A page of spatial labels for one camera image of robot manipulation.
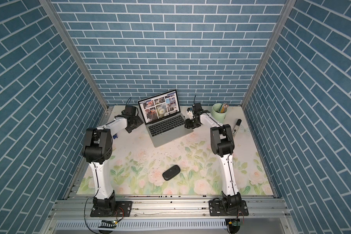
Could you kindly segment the bundle of coloured pencils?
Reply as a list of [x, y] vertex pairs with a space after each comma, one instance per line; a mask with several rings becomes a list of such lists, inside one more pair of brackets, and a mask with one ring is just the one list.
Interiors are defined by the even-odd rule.
[[227, 111], [227, 108], [229, 107], [228, 103], [223, 103], [220, 107], [220, 109], [218, 110], [219, 113], [225, 113]]

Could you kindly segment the silver laptop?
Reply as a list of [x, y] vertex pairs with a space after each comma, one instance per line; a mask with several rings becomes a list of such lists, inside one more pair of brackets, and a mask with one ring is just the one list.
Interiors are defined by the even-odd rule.
[[154, 147], [160, 147], [193, 132], [185, 128], [177, 90], [145, 98], [137, 102]]

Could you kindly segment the black wireless mouse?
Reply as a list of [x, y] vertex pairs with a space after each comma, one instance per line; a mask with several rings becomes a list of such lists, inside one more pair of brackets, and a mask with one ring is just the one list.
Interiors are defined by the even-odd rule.
[[162, 174], [162, 177], [164, 178], [165, 181], [169, 181], [173, 179], [175, 176], [177, 176], [180, 173], [180, 171], [181, 169], [178, 165], [173, 165], [171, 168], [169, 168]]

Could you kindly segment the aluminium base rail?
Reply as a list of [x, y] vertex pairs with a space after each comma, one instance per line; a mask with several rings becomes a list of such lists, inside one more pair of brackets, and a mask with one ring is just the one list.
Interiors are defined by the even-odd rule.
[[[132, 201], [130, 219], [154, 218], [210, 218], [208, 201], [215, 196], [116, 196], [118, 201]], [[284, 199], [271, 196], [242, 196], [246, 201], [249, 215], [245, 218], [290, 218]], [[50, 219], [81, 219], [90, 212], [92, 202], [82, 196], [57, 200]]]

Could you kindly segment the mint green pencil cup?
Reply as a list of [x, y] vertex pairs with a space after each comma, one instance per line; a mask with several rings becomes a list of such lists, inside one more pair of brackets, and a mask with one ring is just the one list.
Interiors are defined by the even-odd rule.
[[220, 109], [221, 105], [223, 103], [216, 103], [212, 106], [212, 116], [219, 122], [224, 123], [224, 120], [226, 118], [227, 115], [227, 111], [225, 113], [219, 113], [218, 110]]

